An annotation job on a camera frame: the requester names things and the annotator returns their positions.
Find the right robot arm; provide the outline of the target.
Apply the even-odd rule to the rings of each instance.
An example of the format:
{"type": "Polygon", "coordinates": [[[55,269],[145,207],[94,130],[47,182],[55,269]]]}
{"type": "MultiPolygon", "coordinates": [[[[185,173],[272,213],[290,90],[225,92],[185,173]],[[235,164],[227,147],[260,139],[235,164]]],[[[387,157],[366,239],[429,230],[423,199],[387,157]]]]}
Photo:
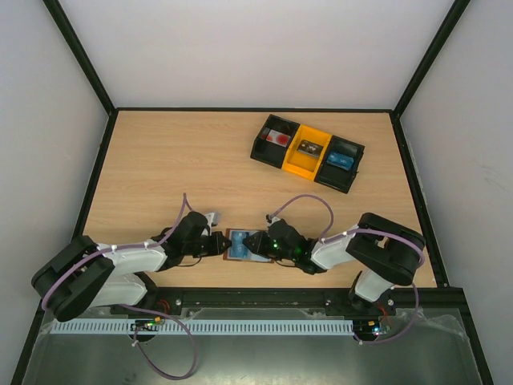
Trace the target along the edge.
{"type": "Polygon", "coordinates": [[[426,239],[377,214],[364,213],[355,226],[332,237],[305,238],[280,219],[243,238],[242,244],[259,256],[291,261],[310,275],[359,261],[366,268],[353,281],[349,305],[355,312],[367,314],[392,287],[413,283],[425,261],[426,239]]]}

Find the blue credit card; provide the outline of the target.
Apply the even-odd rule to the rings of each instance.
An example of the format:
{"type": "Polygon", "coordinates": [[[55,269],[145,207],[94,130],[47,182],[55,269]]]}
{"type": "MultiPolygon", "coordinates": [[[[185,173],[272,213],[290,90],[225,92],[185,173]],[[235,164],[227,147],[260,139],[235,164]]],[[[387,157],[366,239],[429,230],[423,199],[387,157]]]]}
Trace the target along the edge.
{"type": "Polygon", "coordinates": [[[228,251],[228,259],[238,261],[255,261],[257,258],[245,246],[243,240],[253,235],[255,230],[231,229],[229,231],[229,240],[232,246],[228,251]]]}

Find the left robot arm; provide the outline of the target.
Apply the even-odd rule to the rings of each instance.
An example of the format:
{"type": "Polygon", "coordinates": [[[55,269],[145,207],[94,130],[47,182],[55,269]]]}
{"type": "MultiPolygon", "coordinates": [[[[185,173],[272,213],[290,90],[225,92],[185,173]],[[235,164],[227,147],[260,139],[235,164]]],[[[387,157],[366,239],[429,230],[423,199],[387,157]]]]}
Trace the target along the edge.
{"type": "Polygon", "coordinates": [[[95,243],[74,238],[31,278],[41,306],[60,322],[99,306],[135,306],[152,290],[147,272],[177,267],[185,257],[218,256],[232,242],[215,231],[217,213],[191,211],[170,227],[136,244],[95,243]]]}

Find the brown leather card holder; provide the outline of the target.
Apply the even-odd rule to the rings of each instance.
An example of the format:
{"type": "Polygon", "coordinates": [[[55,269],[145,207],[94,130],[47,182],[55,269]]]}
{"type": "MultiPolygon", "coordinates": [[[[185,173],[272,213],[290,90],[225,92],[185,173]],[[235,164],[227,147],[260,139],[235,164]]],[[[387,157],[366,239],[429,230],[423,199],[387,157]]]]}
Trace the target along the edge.
{"type": "Polygon", "coordinates": [[[253,253],[244,244],[244,239],[255,232],[256,230],[249,229],[226,229],[225,236],[232,242],[232,245],[224,252],[223,259],[225,261],[273,263],[272,259],[253,253]]]}

